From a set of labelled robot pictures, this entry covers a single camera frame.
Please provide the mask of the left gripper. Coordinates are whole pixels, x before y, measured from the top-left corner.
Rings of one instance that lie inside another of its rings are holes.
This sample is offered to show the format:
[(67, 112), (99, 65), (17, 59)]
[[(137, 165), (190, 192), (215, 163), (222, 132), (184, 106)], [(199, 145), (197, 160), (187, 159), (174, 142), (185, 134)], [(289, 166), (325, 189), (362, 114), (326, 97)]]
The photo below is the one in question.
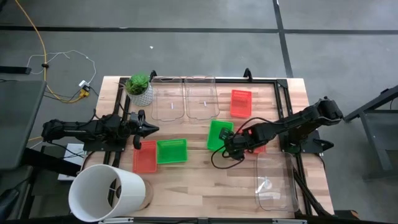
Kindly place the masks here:
[(148, 136), (150, 134), (156, 133), (159, 127), (153, 124), (145, 123), (146, 127), (142, 130), (143, 123), (145, 121), (146, 115), (144, 110), (139, 110), (137, 113), (132, 112), (129, 117), (129, 126), (132, 129), (133, 146), (135, 149), (141, 149), (141, 136)]

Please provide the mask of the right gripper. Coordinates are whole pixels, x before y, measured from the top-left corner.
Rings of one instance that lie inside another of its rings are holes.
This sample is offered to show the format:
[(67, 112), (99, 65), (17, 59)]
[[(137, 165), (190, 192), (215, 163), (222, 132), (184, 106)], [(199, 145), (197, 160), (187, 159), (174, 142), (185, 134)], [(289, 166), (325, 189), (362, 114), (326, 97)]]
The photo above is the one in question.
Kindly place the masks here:
[(244, 152), (249, 144), (249, 134), (236, 134), (223, 144), (223, 157), (232, 159), (245, 159)]

